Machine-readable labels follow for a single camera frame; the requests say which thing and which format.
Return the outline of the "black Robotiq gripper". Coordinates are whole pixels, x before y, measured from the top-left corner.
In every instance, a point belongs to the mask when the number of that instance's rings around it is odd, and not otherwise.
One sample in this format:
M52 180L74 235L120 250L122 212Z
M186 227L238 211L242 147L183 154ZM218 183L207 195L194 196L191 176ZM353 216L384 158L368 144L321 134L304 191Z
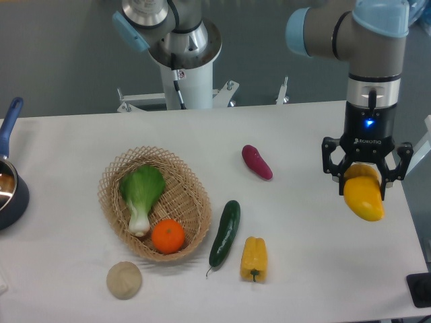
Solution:
M355 106L349 102L345 106L344 130L341 138L324 137L321 144L323 171L330 174L338 183L339 195L344 195L347 169L355 162L379 163L381 176L380 194L382 200L388 186L394 181L404 180L410 161L413 157L413 145L410 142L396 144L393 140L393 129L397 106L370 110ZM334 164L332 153L340 147L344 156ZM394 150L399 162L392 170L388 167L386 156Z

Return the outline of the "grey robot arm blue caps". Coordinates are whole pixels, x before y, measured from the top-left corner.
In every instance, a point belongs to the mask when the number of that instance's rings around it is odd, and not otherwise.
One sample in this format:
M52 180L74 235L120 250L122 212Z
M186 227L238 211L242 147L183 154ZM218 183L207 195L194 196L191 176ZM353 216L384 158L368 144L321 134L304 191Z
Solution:
M296 10L287 22L292 52L350 65L343 134L322 143L323 171L340 193L355 163L377 167L381 194L407 173L413 149L394 142L393 125L408 17L406 1L328 1ZM123 1L112 22L129 47L149 52L159 65L168 109L213 107L213 62L222 39L203 18L200 1Z

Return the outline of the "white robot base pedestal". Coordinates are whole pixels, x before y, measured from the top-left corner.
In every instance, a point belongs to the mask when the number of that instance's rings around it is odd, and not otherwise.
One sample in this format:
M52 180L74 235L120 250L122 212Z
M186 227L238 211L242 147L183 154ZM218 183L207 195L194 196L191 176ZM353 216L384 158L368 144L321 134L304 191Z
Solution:
M149 46L143 32L132 26L119 12L113 24L121 38L137 52L148 51L159 66L163 94L125 96L123 105L152 105L165 102L168 110L232 107L240 84L228 80L213 88L213 63L222 49L222 36L211 21L204 19L187 33L169 32Z

